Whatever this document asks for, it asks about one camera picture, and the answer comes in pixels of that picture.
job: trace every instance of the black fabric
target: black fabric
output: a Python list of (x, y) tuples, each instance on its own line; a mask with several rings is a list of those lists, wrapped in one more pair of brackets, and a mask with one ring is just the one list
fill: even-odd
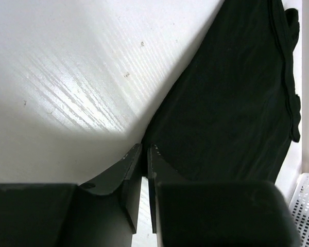
[(293, 49), (298, 12), (280, 0), (226, 0), (152, 118), (156, 144), (189, 180), (275, 181), (300, 139)]

